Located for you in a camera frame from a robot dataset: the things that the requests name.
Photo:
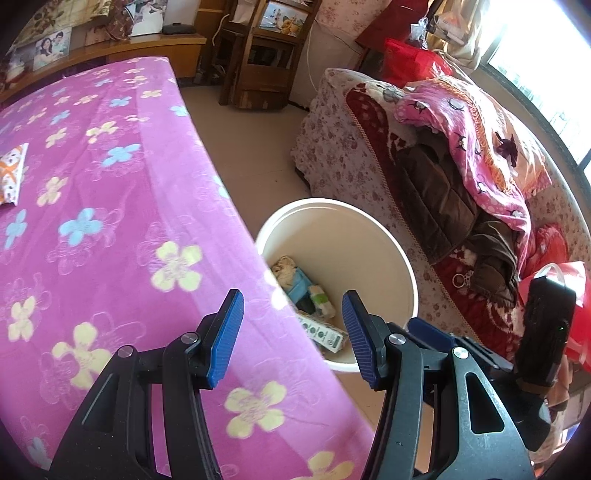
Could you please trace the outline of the white blue medicine box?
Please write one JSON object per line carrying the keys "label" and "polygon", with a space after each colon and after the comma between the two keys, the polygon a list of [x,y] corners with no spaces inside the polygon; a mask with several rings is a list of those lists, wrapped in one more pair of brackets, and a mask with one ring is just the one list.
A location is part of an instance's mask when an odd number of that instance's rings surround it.
{"label": "white blue medicine box", "polygon": [[297,310],[295,314],[308,338],[317,343],[318,346],[331,353],[339,353],[345,347],[348,341],[348,335],[345,331],[335,328],[329,323],[322,322],[303,311]]}

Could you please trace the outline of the white orange snack bag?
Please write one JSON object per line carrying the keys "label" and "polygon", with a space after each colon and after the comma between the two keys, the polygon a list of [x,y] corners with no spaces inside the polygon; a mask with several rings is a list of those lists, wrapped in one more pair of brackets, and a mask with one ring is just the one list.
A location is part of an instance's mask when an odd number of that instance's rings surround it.
{"label": "white orange snack bag", "polygon": [[19,144],[1,156],[0,197],[2,205],[18,204],[28,147],[28,143]]}

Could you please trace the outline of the white green paper packet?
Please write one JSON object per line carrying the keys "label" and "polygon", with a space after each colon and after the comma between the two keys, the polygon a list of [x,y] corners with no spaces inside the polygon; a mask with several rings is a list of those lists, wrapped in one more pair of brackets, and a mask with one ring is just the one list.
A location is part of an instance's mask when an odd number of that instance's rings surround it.
{"label": "white green paper packet", "polygon": [[315,313],[319,318],[325,320],[331,320],[335,317],[335,307],[332,305],[331,300],[319,285],[308,286],[308,295],[310,295],[311,302],[315,306]]}

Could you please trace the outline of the white rainbow medicine box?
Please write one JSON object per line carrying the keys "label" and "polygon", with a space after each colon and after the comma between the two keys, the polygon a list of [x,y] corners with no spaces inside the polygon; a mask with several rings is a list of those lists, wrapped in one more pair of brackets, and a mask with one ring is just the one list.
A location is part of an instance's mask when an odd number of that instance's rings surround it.
{"label": "white rainbow medicine box", "polygon": [[293,284],[287,288],[287,297],[297,307],[297,310],[312,315],[317,311],[314,302],[311,300],[310,291],[308,291],[310,286],[311,280],[297,267],[294,271]]}

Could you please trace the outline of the beige paper ball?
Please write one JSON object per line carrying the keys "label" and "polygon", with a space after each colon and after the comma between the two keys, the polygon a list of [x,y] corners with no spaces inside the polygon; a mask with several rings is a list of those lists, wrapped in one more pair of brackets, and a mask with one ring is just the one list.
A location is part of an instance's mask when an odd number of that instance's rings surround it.
{"label": "beige paper ball", "polygon": [[283,255],[270,267],[276,282],[284,290],[290,290],[296,282],[297,264],[290,256]]}

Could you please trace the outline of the white trash bucket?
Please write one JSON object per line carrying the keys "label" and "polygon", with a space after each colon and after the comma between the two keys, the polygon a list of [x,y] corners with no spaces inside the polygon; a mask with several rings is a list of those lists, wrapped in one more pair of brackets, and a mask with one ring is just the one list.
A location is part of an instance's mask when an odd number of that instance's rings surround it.
{"label": "white trash bucket", "polygon": [[347,203],[308,198],[273,213],[256,237],[267,265],[288,256],[335,307],[332,326],[344,329],[342,295],[355,290],[367,311],[404,327],[419,313],[411,263],[396,238],[372,216]]}

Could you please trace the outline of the brown jacket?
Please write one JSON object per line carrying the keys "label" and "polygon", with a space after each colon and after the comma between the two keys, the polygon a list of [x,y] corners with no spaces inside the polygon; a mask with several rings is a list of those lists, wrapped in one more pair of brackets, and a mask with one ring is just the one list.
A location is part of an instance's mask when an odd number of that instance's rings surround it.
{"label": "brown jacket", "polygon": [[476,255],[471,287],[491,302],[513,308],[518,294],[517,233],[479,207],[464,186],[448,139],[427,128],[401,149],[398,171],[403,216],[430,264],[461,246]]}

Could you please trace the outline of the pink cartoon blanket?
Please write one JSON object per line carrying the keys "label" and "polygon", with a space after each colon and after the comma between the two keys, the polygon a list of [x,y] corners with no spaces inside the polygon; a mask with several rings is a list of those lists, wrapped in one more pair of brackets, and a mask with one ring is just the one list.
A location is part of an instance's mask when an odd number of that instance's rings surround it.
{"label": "pink cartoon blanket", "polygon": [[517,233],[517,268],[523,272],[533,232],[527,202],[552,184],[550,156],[537,137],[480,87],[451,76],[408,84],[394,118],[447,137],[477,205]]}

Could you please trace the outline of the pink floral tablecloth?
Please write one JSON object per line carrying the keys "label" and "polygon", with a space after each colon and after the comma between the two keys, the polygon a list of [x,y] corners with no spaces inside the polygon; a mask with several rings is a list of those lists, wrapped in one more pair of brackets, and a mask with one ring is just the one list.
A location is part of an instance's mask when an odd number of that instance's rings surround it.
{"label": "pink floral tablecloth", "polygon": [[356,479],[373,433],[256,252],[162,57],[56,81],[1,113],[1,418],[48,469],[116,350],[193,330],[228,290],[245,317],[202,397],[226,479]]}

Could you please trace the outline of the wooden chair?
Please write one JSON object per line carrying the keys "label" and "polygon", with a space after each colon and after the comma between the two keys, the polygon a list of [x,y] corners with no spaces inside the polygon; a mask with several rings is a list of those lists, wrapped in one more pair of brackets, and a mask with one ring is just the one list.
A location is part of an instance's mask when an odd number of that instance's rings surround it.
{"label": "wooden chair", "polygon": [[287,106],[320,1],[229,1],[212,40],[218,103],[242,110]]}

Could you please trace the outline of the wooden sideboard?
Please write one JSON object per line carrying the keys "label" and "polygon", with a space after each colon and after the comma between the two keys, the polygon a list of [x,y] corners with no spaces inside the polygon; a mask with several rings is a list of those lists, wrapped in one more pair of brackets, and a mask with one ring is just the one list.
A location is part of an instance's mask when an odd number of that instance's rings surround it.
{"label": "wooden sideboard", "polygon": [[130,60],[135,57],[167,57],[177,78],[192,78],[197,73],[199,57],[207,39],[197,33],[187,35],[150,34],[125,41],[108,41],[73,49],[61,58],[39,70],[25,73],[14,88],[1,92],[1,102],[55,73],[96,59],[107,63]]}

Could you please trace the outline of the black remote on sideboard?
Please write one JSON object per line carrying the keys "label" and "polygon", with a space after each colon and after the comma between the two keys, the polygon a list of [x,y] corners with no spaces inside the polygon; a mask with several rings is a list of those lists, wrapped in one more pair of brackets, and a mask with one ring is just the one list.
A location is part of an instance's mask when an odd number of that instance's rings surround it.
{"label": "black remote on sideboard", "polygon": [[197,32],[193,25],[174,22],[162,27],[163,35],[193,35]]}

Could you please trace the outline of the framed couple photo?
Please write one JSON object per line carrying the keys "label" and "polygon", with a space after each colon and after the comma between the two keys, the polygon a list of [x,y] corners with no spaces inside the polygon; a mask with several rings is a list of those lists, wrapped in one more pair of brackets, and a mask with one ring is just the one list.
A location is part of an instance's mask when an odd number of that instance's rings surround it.
{"label": "framed couple photo", "polygon": [[32,69],[37,71],[69,54],[72,28],[51,33],[35,43]]}

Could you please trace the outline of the white wedding photo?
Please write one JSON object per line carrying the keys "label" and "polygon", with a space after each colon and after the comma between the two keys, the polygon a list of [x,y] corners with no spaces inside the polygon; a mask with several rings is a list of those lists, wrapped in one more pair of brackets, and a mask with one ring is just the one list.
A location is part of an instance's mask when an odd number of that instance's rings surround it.
{"label": "white wedding photo", "polygon": [[134,0],[129,1],[126,10],[132,19],[131,37],[158,34],[161,32],[166,0]]}

